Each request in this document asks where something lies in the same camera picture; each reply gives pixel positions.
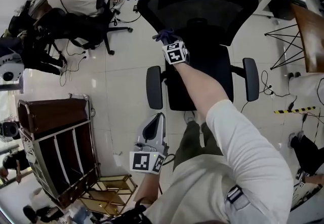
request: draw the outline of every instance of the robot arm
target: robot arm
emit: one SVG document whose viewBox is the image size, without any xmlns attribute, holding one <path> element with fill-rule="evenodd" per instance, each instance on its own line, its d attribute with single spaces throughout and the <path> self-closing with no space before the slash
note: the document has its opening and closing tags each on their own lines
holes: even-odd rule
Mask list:
<svg viewBox="0 0 324 224">
<path fill-rule="evenodd" d="M 151 116 L 138 128 L 134 151 L 130 152 L 130 169 L 135 172 L 159 174 L 168 154 L 165 143 L 166 117 Z"/>
</svg>

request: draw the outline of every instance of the mesh chair back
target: mesh chair back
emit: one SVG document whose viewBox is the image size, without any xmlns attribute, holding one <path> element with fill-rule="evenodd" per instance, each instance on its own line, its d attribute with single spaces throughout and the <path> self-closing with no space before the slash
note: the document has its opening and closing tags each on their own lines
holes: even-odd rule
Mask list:
<svg viewBox="0 0 324 224">
<path fill-rule="evenodd" d="M 192 33 L 198 24 L 197 34 L 203 27 L 203 31 L 214 36 L 215 44 L 226 46 L 231 45 L 235 34 L 257 6 L 258 0 L 138 1 L 139 12 L 157 32 L 171 28 L 185 38 L 183 34 L 187 30 L 184 29 L 190 27 Z"/>
</svg>

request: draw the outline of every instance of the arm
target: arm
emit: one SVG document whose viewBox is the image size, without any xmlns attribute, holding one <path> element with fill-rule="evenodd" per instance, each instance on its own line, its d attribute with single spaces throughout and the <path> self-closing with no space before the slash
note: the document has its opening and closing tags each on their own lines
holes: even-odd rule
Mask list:
<svg viewBox="0 0 324 224">
<path fill-rule="evenodd" d="M 215 103 L 228 100 L 223 87 L 209 75 L 185 63 L 175 64 L 174 67 L 179 72 L 190 98 L 204 119 Z"/>
<path fill-rule="evenodd" d="M 236 183 L 253 203 L 261 201 L 280 219 L 288 218 L 293 195 L 290 169 L 280 153 L 227 99 L 222 86 L 189 65 L 175 68 L 234 172 Z"/>
<path fill-rule="evenodd" d="M 146 174 L 134 198 L 137 202 L 143 198 L 141 203 L 152 205 L 158 197 L 158 185 L 160 175 Z"/>
<path fill-rule="evenodd" d="M 304 183 L 313 183 L 313 184 L 324 184 L 324 174 L 317 174 L 309 177 L 305 177 Z"/>
</svg>

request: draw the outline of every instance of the metal frame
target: metal frame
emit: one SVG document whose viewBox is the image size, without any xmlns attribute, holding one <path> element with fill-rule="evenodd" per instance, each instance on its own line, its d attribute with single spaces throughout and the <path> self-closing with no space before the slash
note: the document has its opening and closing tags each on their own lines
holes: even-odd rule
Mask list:
<svg viewBox="0 0 324 224">
<path fill-rule="evenodd" d="M 281 67 L 281 66 L 284 66 L 284 65 L 287 65 L 287 64 L 290 64 L 290 63 L 292 63 L 292 62 L 296 62 L 296 61 L 298 61 L 298 60 L 301 60 L 301 59 L 305 58 L 305 56 L 303 56 L 303 57 L 297 58 L 297 59 L 295 59 L 295 60 L 293 60 L 293 61 L 290 61 L 290 60 L 293 59 L 294 57 L 296 57 L 296 56 L 298 56 L 299 54 L 301 54 L 302 52 L 304 52 L 304 48 L 301 48 L 301 47 L 299 47 L 299 46 L 297 46 L 297 45 L 295 45 L 295 44 L 293 43 L 293 42 L 295 41 L 296 38 L 301 38 L 301 36 L 298 36 L 298 35 L 299 35 L 299 31 L 298 31 L 298 33 L 297 33 L 296 35 L 272 34 L 272 33 L 277 32 L 277 31 L 279 31 L 279 30 L 283 30 L 283 29 L 286 29 L 286 28 L 294 27 L 294 26 L 298 26 L 298 25 L 297 25 L 297 24 L 294 24 L 294 25 L 291 25 L 291 26 L 288 26 L 288 27 L 284 27 L 284 28 L 280 28 L 280 29 L 277 29 L 277 30 L 274 30 L 274 31 L 271 31 L 271 32 L 268 32 L 268 33 L 265 33 L 265 34 L 264 34 L 265 36 L 271 36 L 271 37 L 273 37 L 273 38 L 275 38 L 275 39 L 281 40 L 281 41 L 283 41 L 283 42 L 289 44 L 289 46 L 287 47 L 287 49 L 286 49 L 286 50 L 284 51 L 284 53 L 279 57 L 278 61 L 277 61 L 277 62 L 276 62 L 276 63 L 275 63 L 271 68 L 270 68 L 270 70 L 276 69 L 276 68 L 278 68 L 278 67 Z M 293 39 L 293 41 L 288 42 L 288 41 L 286 41 L 286 40 L 283 40 L 283 39 L 278 38 L 277 36 L 290 36 L 290 37 L 292 37 L 292 38 L 294 38 L 294 39 Z M 294 47 L 296 47 L 296 48 L 299 48 L 299 49 L 301 49 L 301 51 L 298 52 L 296 55 L 293 55 L 292 57 L 288 58 L 288 59 L 285 60 L 284 62 L 279 63 L 279 61 L 281 60 L 281 58 L 286 54 L 286 52 L 288 51 L 289 47 L 291 47 L 291 46 L 294 46 Z"/>
<path fill-rule="evenodd" d="M 19 129 L 19 132 L 21 133 L 21 135 L 23 135 L 24 137 L 27 137 L 29 140 L 31 140 L 34 152 L 37 155 L 37 161 L 33 164 L 33 167 L 32 167 L 34 175 L 36 176 L 37 180 L 40 181 L 43 184 L 42 186 L 44 187 L 44 189 L 47 188 L 46 192 L 48 194 L 50 194 L 56 200 L 59 199 L 61 194 L 65 193 L 69 189 L 75 187 L 76 185 L 79 184 L 79 182 L 81 180 L 86 178 L 88 175 L 92 174 L 94 170 L 95 170 L 95 174 L 96 174 L 97 178 L 99 177 L 99 175 L 98 175 L 98 160 L 97 160 L 97 157 L 96 157 L 96 154 L 95 154 L 93 135 L 92 135 L 92 123 L 91 123 L 91 112 L 92 111 L 91 111 L 90 98 L 89 98 L 88 95 L 78 95 L 78 94 L 69 94 L 68 98 L 78 98 L 78 99 L 84 99 L 84 100 L 87 101 L 85 110 L 86 110 L 86 113 L 87 113 L 88 120 L 86 120 L 86 121 L 84 121 L 84 122 L 82 122 L 80 124 L 74 125 L 72 127 L 66 128 L 64 130 L 61 130 L 61 131 L 55 132 L 53 134 L 47 135 L 47 136 L 42 137 L 40 139 L 36 139 L 36 140 L 34 140 L 34 134 L 33 133 L 29 133 L 28 130 L 25 130 L 23 128 Z M 31 130 L 31 132 L 33 132 L 34 126 L 33 126 L 33 123 L 32 123 L 32 115 L 30 114 L 28 104 L 25 101 L 22 101 L 22 100 L 19 100 L 18 104 L 22 104 L 22 105 L 25 106 L 25 108 L 27 110 L 28 122 L 29 122 L 30 130 Z M 91 140 L 91 146 L 92 146 L 92 153 L 93 153 L 94 161 L 95 161 L 94 167 L 87 173 L 84 173 L 84 169 L 82 167 L 82 163 L 81 163 L 81 160 L 80 160 L 81 155 L 79 154 L 79 149 L 78 149 L 77 140 L 76 140 L 77 136 L 76 136 L 76 133 L 75 133 L 75 129 L 77 127 L 83 126 L 85 124 L 89 125 L 89 134 L 90 134 L 90 140 Z M 71 131 L 71 130 L 72 130 L 73 143 L 74 143 L 74 147 L 75 147 L 76 157 L 77 157 L 78 164 L 79 164 L 81 174 L 82 174 L 82 177 L 79 180 L 77 180 L 75 183 L 70 183 L 70 181 L 68 179 L 68 176 L 67 176 L 67 173 L 65 171 L 64 164 L 63 164 L 63 161 L 62 161 L 62 157 L 61 157 L 61 154 L 60 154 L 59 146 L 58 146 L 58 143 L 57 143 L 57 135 L 59 135 L 61 133 L 64 133 L 64 132 L 67 132 L 67 131 Z M 41 148 L 40 148 L 40 145 L 39 145 L 39 143 L 41 141 L 43 141 L 45 139 L 48 139 L 48 138 L 54 138 L 55 150 L 56 150 L 59 162 L 60 162 L 61 169 L 63 171 L 65 181 L 68 184 L 68 188 L 65 191 L 63 191 L 62 193 L 57 192 L 57 190 L 56 190 L 56 188 L 55 188 L 55 186 L 54 186 L 54 184 L 52 182 L 52 179 L 51 179 L 51 177 L 49 175 L 49 172 L 48 172 L 48 170 L 46 168 L 46 165 L 45 165 L 45 162 L 44 162 L 44 159 L 43 159 L 43 156 L 42 156 L 42 151 L 41 151 Z"/>
</svg>

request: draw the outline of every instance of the table leg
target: table leg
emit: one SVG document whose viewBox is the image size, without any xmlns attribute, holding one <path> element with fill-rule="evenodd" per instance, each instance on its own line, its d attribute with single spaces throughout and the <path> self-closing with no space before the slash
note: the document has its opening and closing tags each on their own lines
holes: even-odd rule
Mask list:
<svg viewBox="0 0 324 224">
<path fill-rule="evenodd" d="M 264 10 L 271 1 L 272 0 L 261 0 L 261 2 L 259 3 L 259 6 L 257 7 L 256 11 L 253 14 L 254 15 L 274 17 L 272 12 Z"/>
</svg>

